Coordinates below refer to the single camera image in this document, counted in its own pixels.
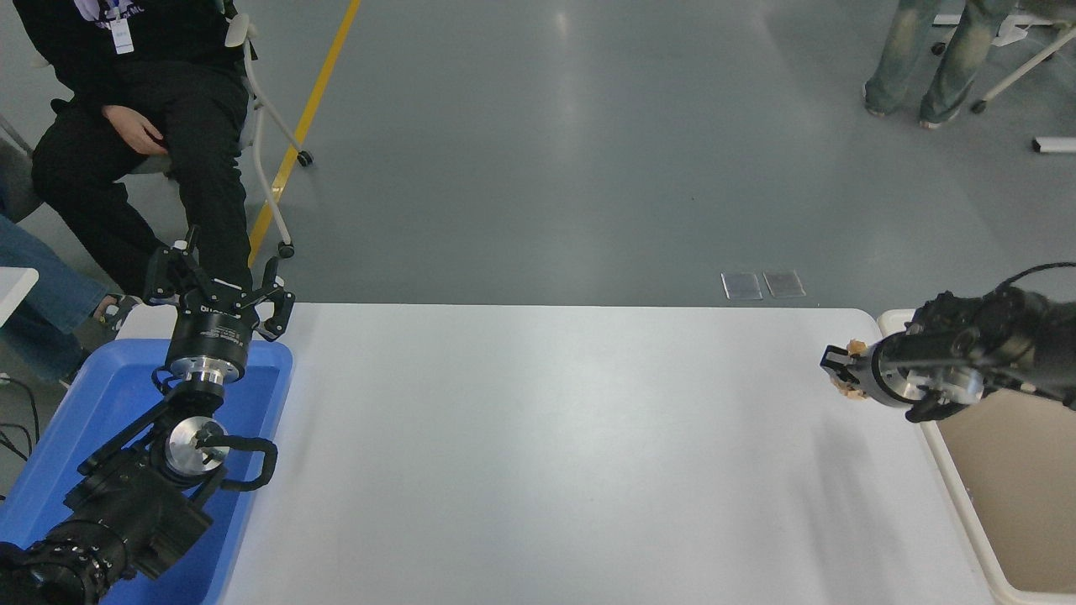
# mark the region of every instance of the seated person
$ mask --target seated person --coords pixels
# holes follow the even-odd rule
[[[116,181],[168,154],[199,262],[250,289],[236,157],[247,94],[213,0],[14,0],[26,32],[74,93],[33,155],[33,185],[127,294],[165,245]]]

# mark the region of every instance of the id badge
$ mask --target id badge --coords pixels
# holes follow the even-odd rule
[[[131,40],[131,27],[127,19],[116,19],[109,22],[109,29],[112,30],[112,43],[116,46],[117,55],[126,55],[134,52],[134,41]]]

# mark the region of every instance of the black jacket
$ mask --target black jacket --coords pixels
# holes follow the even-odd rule
[[[123,61],[180,60],[233,66],[239,48],[225,48],[228,23],[213,0],[122,0],[134,52],[117,55],[112,32],[95,5],[116,0],[14,0],[30,41],[56,78],[87,107],[125,104],[114,67]]]

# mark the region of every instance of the yellow floor line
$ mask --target yellow floor line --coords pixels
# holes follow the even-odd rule
[[[358,11],[360,3],[362,0],[351,0],[348,12],[344,13],[343,20],[340,22],[340,28],[337,29],[332,45],[329,46],[329,53],[325,57],[322,71],[317,74],[317,81],[314,83],[314,89],[310,92],[310,98],[307,99],[307,108],[302,110],[302,116],[299,117],[299,126],[295,129],[295,138],[300,143],[307,138],[310,124],[314,121],[317,107],[322,103],[322,96],[329,84],[329,78],[332,75],[332,69],[336,67],[337,57],[340,56],[340,50],[343,48],[343,42],[348,39],[348,32],[351,30],[351,24],[355,20],[355,12]],[[287,180],[292,175],[292,168],[295,167],[297,153],[298,150],[288,145],[287,151],[284,152],[284,159],[280,163],[280,170],[277,171],[277,177],[272,181],[273,197],[278,201],[280,201],[281,195],[284,194],[284,186],[287,185]],[[265,240],[270,221],[272,221],[272,210],[269,208],[269,202],[267,201],[261,207],[261,211],[258,212],[258,217],[254,222],[254,228],[251,230],[251,255],[246,259],[247,267],[254,266],[254,257],[257,256],[258,250],[261,249],[261,242]]]

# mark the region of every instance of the leg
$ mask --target leg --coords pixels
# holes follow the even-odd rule
[[[83,361],[79,339],[56,329],[25,301],[0,327],[0,339],[11,346],[42,380],[54,381],[70,376]]]
[[[900,107],[939,4],[940,0],[901,0],[878,68],[866,83],[867,109],[884,114]]]
[[[142,295],[150,256],[164,245],[115,181],[144,158],[77,103],[56,116],[33,154],[33,186],[124,292]]]
[[[967,97],[975,73],[987,58],[990,42],[1015,4],[1015,0],[968,0],[952,42],[919,107],[921,119],[942,124],[957,113]]]
[[[238,72],[156,61],[130,70],[132,95],[160,112],[172,175],[187,223],[198,225],[199,263],[214,278],[250,289],[246,192],[236,157],[247,95]]]
[[[71,334],[93,314],[108,291],[68,267],[38,238],[0,216],[0,265],[31,267],[38,283],[24,301],[62,334]]]

